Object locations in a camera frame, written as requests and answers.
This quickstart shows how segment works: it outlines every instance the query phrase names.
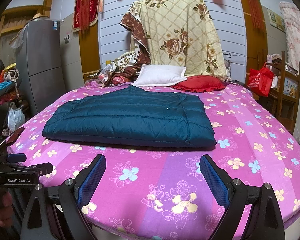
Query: shiplap wall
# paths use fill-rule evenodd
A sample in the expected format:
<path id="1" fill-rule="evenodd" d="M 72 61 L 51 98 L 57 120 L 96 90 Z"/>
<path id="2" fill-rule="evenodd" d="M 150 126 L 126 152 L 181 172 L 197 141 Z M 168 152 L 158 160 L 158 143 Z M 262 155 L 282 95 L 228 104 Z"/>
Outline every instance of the shiplap wall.
<path id="1" fill-rule="evenodd" d="M 123 15 L 136 0 L 104 0 L 103 13 L 99 15 L 99 46 L 101 63 L 129 51 L 130 33 L 119 25 Z M 204 0 L 225 53 L 234 56 L 231 61 L 233 79 L 245 81 L 246 35 L 240 0 Z"/>

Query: folded teal quilt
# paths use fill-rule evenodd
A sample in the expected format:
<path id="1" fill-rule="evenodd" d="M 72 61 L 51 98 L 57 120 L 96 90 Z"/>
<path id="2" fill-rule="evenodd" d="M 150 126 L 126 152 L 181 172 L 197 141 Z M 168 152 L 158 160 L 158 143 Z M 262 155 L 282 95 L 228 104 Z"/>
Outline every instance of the folded teal quilt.
<path id="1" fill-rule="evenodd" d="M 211 147 L 214 131 L 195 95 L 129 86 L 60 106 L 42 135 L 51 140 L 147 147 Z"/>

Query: floral blanket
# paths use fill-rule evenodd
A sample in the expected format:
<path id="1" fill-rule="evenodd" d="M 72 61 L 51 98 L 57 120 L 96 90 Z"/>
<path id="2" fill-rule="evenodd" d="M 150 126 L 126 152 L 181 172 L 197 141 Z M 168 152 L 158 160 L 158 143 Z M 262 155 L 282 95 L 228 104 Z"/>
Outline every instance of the floral blanket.
<path id="1" fill-rule="evenodd" d="M 143 151 L 54 142 L 42 129 L 66 101 L 110 93 L 112 88 L 73 90 L 29 120 L 13 153 L 25 153 L 24 165 L 50 162 L 53 172 L 40 177 L 45 186 L 75 178 L 97 154 L 107 167 L 91 202 L 82 212 L 95 225 L 126 239 L 207 239 L 216 228 L 223 207 L 216 203 L 199 169 L 203 154 L 232 178 L 247 185 L 269 182 L 274 188 L 285 226 L 300 216 L 300 146 L 245 88 L 228 84 L 222 91 L 190 93 L 169 87 L 144 87 L 146 91 L 197 95 L 215 130 L 218 144 L 203 151 Z M 245 208 L 235 233 L 240 238 L 249 215 Z"/>
<path id="2" fill-rule="evenodd" d="M 120 24 L 131 31 L 137 61 L 149 56 L 151 64 L 185 66 L 188 76 L 225 81 L 220 40 L 203 0 L 135 1 Z"/>

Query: finger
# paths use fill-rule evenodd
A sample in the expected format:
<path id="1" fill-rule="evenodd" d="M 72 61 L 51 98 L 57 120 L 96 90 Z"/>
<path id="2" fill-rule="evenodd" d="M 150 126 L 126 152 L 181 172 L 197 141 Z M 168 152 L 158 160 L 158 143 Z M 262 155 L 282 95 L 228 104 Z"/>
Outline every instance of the finger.
<path id="1" fill-rule="evenodd" d="M 3 206 L 8 207 L 12 205 L 12 196 L 9 192 L 2 196 Z"/>
<path id="2" fill-rule="evenodd" d="M 0 208 L 0 220 L 6 220 L 10 218 L 13 214 L 12 206 Z"/>
<path id="3" fill-rule="evenodd" d="M 6 220 L 0 220 L 0 227 L 8 228 L 12 226 L 12 218 L 8 218 Z"/>

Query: beige plaid fabric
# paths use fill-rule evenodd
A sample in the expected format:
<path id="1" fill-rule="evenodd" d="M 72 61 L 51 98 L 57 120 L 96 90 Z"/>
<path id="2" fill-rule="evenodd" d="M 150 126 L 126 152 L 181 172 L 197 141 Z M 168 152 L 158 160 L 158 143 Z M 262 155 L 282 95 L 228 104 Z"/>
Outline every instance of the beige plaid fabric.
<path id="1" fill-rule="evenodd" d="M 146 34 L 151 64 L 185 66 L 187 76 L 225 80 L 220 40 L 203 0 L 142 0 L 131 7 Z"/>

